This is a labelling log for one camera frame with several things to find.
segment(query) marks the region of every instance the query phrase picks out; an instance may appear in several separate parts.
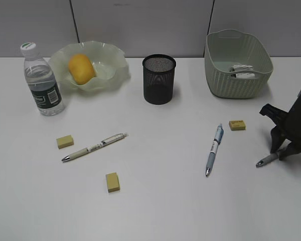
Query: black mesh pen holder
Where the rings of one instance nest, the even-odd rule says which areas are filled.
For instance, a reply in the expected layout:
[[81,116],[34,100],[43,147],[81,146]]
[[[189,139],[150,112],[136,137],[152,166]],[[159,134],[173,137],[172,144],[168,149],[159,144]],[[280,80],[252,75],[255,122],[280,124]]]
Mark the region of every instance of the black mesh pen holder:
[[164,54],[144,58],[144,98],[151,104],[166,104],[172,99],[176,61]]

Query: yellow eraser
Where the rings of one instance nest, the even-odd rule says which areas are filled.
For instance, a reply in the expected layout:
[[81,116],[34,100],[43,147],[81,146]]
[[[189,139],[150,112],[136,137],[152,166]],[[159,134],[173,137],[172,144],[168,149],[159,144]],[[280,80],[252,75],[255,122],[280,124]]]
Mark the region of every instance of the yellow eraser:
[[72,139],[71,135],[57,139],[57,145],[58,145],[59,149],[68,147],[68,146],[72,146],[73,144],[74,144],[74,139]]
[[117,173],[110,173],[106,175],[108,192],[120,190]]
[[240,120],[231,120],[229,122],[229,126],[231,128],[232,131],[241,131],[241,130],[245,130],[246,126],[244,121]]

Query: storage basket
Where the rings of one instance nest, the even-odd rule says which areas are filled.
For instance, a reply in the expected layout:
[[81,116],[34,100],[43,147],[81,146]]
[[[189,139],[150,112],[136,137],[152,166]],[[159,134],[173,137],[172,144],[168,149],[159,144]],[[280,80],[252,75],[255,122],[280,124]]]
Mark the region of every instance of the storage basket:
[[[230,72],[235,64],[252,65],[253,70]],[[253,35],[227,29],[206,38],[205,73],[211,92],[222,98],[255,97],[267,83],[273,65],[261,42]],[[253,78],[236,78],[237,73],[254,73]]]

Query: plastic bottle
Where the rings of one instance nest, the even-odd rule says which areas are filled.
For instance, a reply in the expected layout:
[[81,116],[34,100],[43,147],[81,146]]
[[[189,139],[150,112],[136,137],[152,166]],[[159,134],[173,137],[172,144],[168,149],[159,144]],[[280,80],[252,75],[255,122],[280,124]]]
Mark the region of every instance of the plastic bottle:
[[64,110],[59,88],[49,64],[39,56],[35,43],[24,43],[20,50],[25,57],[25,78],[43,115],[55,115]]

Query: pen tip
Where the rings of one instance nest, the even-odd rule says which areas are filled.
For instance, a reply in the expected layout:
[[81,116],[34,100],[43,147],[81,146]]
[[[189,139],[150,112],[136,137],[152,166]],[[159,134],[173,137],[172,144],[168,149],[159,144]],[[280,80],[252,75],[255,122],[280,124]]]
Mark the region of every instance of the pen tip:
[[258,163],[256,163],[256,167],[261,167],[263,164],[263,161],[259,161]]
[[62,162],[67,162],[67,161],[69,161],[69,159],[70,159],[70,157],[67,156],[67,157],[64,157],[63,159],[61,159],[61,161],[62,161]]
[[208,177],[211,173],[211,169],[210,168],[207,168],[206,169],[206,172],[205,172],[205,176]]

